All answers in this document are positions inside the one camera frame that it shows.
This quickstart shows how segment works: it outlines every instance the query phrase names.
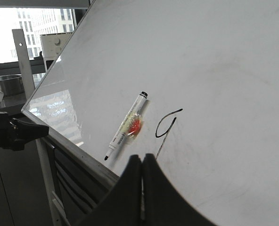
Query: white board surface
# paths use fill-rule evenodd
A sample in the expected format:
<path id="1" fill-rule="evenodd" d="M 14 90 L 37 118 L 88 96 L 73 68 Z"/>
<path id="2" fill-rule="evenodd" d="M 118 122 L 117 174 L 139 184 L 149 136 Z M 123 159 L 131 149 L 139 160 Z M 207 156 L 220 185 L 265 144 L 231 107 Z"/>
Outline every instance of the white board surface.
<path id="1" fill-rule="evenodd" d="M 139 135 L 104 161 L 141 91 Z M 279 225 L 279 0 L 96 0 L 24 112 L 120 175 L 180 108 L 157 159 L 180 194 L 220 226 Z"/>

